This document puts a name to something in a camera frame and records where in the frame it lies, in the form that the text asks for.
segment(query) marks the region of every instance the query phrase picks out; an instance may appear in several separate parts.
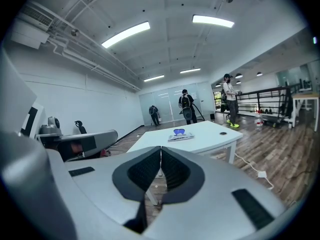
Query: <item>blue object on table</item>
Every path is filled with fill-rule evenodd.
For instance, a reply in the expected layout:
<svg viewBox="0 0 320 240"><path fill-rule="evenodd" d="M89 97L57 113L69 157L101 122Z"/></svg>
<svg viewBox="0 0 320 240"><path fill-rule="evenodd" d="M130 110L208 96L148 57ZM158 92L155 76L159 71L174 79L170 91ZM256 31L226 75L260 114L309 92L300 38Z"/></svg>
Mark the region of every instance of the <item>blue object on table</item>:
<svg viewBox="0 0 320 240"><path fill-rule="evenodd" d="M173 132L175 133L175 135L183 135L185 133L185 129L174 129Z"/></svg>

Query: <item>fluorescent light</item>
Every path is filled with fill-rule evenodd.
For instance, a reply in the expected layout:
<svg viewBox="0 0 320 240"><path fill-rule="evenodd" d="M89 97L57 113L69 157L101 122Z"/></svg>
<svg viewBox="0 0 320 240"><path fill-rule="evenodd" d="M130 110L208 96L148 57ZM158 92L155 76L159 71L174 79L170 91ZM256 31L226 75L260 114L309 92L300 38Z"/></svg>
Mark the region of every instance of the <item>fluorescent light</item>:
<svg viewBox="0 0 320 240"><path fill-rule="evenodd" d="M183 70L183 71L180 71L180 74L187 73L187 72L191 72L191 71L198 71L198 70L200 70L200 69L201 69L201 68L194 68L194 69Z"/></svg>
<svg viewBox="0 0 320 240"><path fill-rule="evenodd" d="M220 25L228 28L232 28L232 26L235 24L234 22L231 22L225 19L208 17L208 16L200 16L200 15L193 15L192 22L215 24L215 25Z"/></svg>
<svg viewBox="0 0 320 240"><path fill-rule="evenodd" d="M164 77L165 77L165 75L163 74L163 75L159 75L159 76L156 76L156 77L152 77L152 78L146 79L144 81L148 82L148 81L151 81L151 80L155 80L155 79L158 79L158 78L164 78Z"/></svg>
<svg viewBox="0 0 320 240"><path fill-rule="evenodd" d="M240 73L238 73L238 74L235 75L235 78L236 78L236 79L239 79L239 78L242 78L242 77L243 77L243 75L240 74Z"/></svg>
<svg viewBox="0 0 320 240"><path fill-rule="evenodd" d="M110 39L108 39L107 41L105 41L102 46L104 48L108 48L112 45L114 45L115 43L127 38L127 37L130 37L134 34L137 34L139 32L142 32L142 31L145 31L145 30L149 30L150 29L150 25L149 25L149 22L144 22L144 23L141 23L139 25L136 25L136 26L133 26L125 31L122 31L120 32L119 34L116 34L115 36L111 37Z"/></svg>

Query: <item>neon yellow shoe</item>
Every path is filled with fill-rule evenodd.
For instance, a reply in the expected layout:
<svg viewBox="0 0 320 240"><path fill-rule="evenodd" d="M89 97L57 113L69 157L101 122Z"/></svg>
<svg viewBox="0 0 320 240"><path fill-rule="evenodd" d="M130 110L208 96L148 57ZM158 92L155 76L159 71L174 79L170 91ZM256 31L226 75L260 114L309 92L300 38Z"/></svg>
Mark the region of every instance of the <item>neon yellow shoe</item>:
<svg viewBox="0 0 320 240"><path fill-rule="evenodd" d="M234 128L238 128L240 125L235 123L235 124L230 124L230 126Z"/></svg>

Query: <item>wooden floor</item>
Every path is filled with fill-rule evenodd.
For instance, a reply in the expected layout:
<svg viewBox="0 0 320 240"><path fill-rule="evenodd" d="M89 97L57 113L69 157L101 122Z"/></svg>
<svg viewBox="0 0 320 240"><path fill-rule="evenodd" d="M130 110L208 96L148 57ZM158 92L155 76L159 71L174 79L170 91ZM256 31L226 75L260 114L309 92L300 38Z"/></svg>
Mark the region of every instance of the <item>wooden floor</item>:
<svg viewBox="0 0 320 240"><path fill-rule="evenodd" d="M289 129L284 123L281 128L263 126L261 131L256 130L254 117L238 115L236 131L243 133L237 141L236 154L250 162L259 171L266 171L267 178L274 185L272 192L289 207L300 200L313 182L319 163L320 154L320 128L314 132L315 120L313 112L300 112L300 122L295 128ZM230 127L222 113L216 113L216 124ZM163 123L155 127L144 126L111 147L111 155L127 152L145 132L179 127L186 124L185 120ZM224 151L213 153L216 159L225 159ZM234 165L245 171L250 177L256 179L266 188L270 184L264 178L258 178L257 172L240 158L235 157ZM156 218L160 212L162 196L166 193L166 179L156 178L150 187L151 192L160 201L153 206L150 200L145 199L148 223Z"/></svg>

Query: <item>plastic bottle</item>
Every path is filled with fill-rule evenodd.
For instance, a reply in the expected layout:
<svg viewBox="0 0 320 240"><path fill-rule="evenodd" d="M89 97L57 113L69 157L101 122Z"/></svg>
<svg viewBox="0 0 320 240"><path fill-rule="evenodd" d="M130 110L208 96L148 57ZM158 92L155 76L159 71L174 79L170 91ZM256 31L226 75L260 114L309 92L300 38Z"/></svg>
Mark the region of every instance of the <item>plastic bottle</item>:
<svg viewBox="0 0 320 240"><path fill-rule="evenodd" d="M262 119L262 115L261 115L261 111L259 110L258 113L256 114L255 116L255 120L254 120L254 123L255 123L255 128L257 131L261 131L262 130L262 126L264 124L264 121Z"/></svg>

